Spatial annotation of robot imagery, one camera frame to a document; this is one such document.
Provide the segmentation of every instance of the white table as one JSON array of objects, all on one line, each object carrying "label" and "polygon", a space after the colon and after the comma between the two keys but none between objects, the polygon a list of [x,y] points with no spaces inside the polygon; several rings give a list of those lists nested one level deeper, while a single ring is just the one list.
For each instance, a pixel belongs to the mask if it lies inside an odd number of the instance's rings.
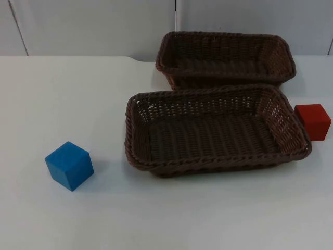
[{"label": "white table", "polygon": [[[333,116],[333,57],[296,56],[282,90]],[[333,139],[273,169],[157,179],[124,156],[125,107],[170,89],[127,57],[0,57],[0,249],[332,249]],[[66,141],[95,174],[70,192],[44,157]]]}]

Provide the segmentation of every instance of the blue wooden block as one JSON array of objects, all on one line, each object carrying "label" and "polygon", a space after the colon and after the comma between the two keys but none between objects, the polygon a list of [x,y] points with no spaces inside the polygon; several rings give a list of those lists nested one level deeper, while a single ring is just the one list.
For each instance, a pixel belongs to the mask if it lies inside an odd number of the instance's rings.
[{"label": "blue wooden block", "polygon": [[52,178],[70,191],[94,173],[89,153],[71,142],[46,156],[45,162]]}]

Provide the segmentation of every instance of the woven texture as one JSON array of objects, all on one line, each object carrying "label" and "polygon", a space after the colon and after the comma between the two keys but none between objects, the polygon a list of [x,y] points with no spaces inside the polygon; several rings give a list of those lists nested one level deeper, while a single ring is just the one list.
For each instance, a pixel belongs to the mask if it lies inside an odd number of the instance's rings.
[{"label": "woven texture", "polygon": [[173,177],[300,160],[311,141],[277,88],[249,84],[133,96],[125,149],[132,166]]},{"label": "woven texture", "polygon": [[233,33],[168,33],[156,68],[173,90],[245,83],[279,86],[296,74],[289,46],[282,38]]}]

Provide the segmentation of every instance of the rectangular basket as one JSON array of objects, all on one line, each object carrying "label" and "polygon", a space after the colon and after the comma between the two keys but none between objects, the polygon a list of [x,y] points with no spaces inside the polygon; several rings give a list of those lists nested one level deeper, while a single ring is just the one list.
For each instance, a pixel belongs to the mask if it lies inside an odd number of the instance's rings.
[{"label": "rectangular basket", "polygon": [[311,148],[288,100],[270,85],[142,93],[127,104],[127,159],[160,177],[266,168]]},{"label": "rectangular basket", "polygon": [[285,40],[276,35],[170,32],[156,60],[173,90],[225,84],[280,86],[296,74]]}]

